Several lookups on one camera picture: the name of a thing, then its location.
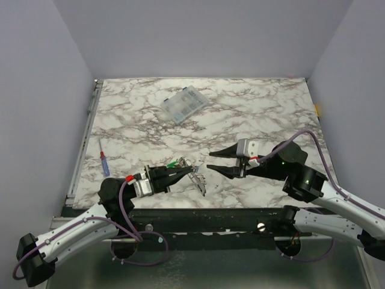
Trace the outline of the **green tagged key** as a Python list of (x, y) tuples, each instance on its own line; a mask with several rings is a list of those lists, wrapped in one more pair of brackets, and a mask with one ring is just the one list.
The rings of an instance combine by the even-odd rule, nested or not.
[(176, 165), (178, 165), (178, 161), (174, 161), (172, 163), (167, 164), (167, 167), (171, 168), (171, 167), (175, 167)]

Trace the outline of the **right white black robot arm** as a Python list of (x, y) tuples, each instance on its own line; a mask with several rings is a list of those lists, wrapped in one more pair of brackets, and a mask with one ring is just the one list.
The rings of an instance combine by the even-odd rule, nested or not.
[(226, 178), (261, 178), (283, 181), (283, 191), (300, 202), (311, 203), (332, 212), (313, 213), (291, 205), (283, 207), (278, 218), (266, 222), (260, 231), (271, 235), (316, 233), (349, 241), (379, 260), (384, 260), (384, 210), (367, 202), (359, 204), (345, 190), (333, 187), (331, 177), (307, 166), (307, 153), (294, 142), (279, 143), (273, 155), (261, 162), (257, 143), (241, 139), (236, 144), (209, 156), (234, 158), (233, 167), (209, 164)]

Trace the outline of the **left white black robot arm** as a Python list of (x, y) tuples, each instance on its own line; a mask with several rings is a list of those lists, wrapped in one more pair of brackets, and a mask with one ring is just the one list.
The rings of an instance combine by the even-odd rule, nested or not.
[(32, 288), (48, 280), (59, 261), (87, 245), (117, 236), (142, 242), (144, 232), (129, 218), (133, 199), (166, 193), (193, 170), (192, 166), (146, 166), (144, 173), (104, 179), (99, 201), (84, 213), (47, 233), (28, 233), (19, 240), (13, 279)]

